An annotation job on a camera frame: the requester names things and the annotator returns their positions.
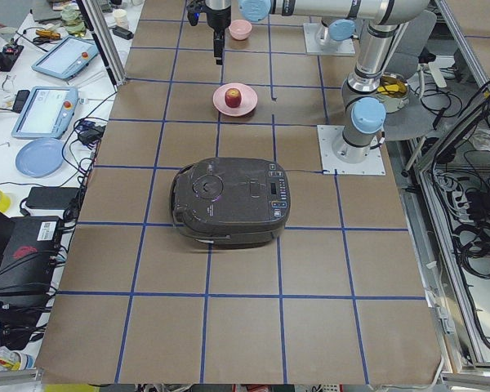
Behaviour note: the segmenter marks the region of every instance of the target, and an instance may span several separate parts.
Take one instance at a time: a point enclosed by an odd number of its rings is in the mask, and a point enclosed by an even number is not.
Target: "pink plate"
[[[242,93],[242,103],[237,108],[230,108],[225,103],[225,92],[230,88],[237,88]],[[216,109],[220,110],[223,114],[232,117],[244,116],[247,113],[251,113],[258,104],[258,95],[252,87],[242,83],[229,83],[224,84],[214,91],[212,96],[212,102]]]

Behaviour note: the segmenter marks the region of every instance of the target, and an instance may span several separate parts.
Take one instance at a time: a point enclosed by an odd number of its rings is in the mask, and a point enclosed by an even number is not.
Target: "metal bracket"
[[[308,55],[317,56],[354,56],[356,51],[351,39],[324,47],[319,45],[316,41],[316,33],[318,32],[321,24],[319,23],[304,23],[303,32],[305,33],[305,45]]]
[[[371,149],[361,163],[347,163],[340,160],[332,151],[332,142],[343,132],[343,126],[318,125],[321,166],[325,174],[355,174],[361,176],[384,176],[385,165],[379,149]],[[371,145],[377,145],[374,137]]]

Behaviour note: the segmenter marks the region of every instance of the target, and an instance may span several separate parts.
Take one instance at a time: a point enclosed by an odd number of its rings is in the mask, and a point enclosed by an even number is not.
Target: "barcode sticker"
[[[51,241],[56,229],[56,222],[42,222],[38,231],[38,241]]]

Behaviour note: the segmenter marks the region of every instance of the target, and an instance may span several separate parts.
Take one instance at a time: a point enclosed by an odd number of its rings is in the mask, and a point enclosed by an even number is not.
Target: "display screen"
[[[67,90],[37,90],[18,132],[52,133],[66,96]]]
[[[82,57],[82,53],[88,51],[93,43],[84,42],[78,39],[67,39],[57,48],[53,49],[49,56],[38,64],[38,67],[44,68],[56,74],[63,74],[68,67]]]

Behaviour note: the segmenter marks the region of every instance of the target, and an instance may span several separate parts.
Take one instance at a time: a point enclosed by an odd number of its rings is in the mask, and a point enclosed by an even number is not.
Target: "red apple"
[[[225,103],[230,108],[237,108],[242,103],[242,93],[237,88],[230,88],[225,92]]]

